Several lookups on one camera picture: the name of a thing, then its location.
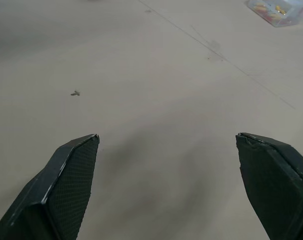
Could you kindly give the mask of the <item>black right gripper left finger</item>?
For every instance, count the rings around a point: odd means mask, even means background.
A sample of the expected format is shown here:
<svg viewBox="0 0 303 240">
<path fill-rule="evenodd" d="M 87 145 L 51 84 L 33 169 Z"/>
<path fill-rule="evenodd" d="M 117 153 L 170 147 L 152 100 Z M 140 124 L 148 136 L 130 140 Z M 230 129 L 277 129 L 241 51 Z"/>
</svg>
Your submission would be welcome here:
<svg viewBox="0 0 303 240">
<path fill-rule="evenodd" d="M 0 220 L 0 240 L 76 240 L 91 196 L 100 138 L 60 146 Z"/>
</svg>

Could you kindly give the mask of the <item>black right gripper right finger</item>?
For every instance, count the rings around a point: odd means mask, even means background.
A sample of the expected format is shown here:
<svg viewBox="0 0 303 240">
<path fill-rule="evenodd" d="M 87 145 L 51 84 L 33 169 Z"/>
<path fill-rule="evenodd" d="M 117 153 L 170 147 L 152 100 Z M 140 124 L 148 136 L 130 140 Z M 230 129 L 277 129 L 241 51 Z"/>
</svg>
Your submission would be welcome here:
<svg viewBox="0 0 303 240">
<path fill-rule="evenodd" d="M 303 156 L 273 138 L 236 135 L 247 197 L 270 240 L 303 240 Z"/>
</svg>

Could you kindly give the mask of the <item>clear plastic box with items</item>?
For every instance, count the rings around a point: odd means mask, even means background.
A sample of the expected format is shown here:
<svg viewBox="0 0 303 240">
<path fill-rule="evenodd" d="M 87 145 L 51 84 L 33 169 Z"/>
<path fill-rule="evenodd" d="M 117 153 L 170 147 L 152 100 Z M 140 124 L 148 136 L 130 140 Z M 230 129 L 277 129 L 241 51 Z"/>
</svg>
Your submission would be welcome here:
<svg viewBox="0 0 303 240">
<path fill-rule="evenodd" d="M 246 3 L 274 27 L 297 25 L 303 19 L 303 0 L 246 0 Z"/>
</svg>

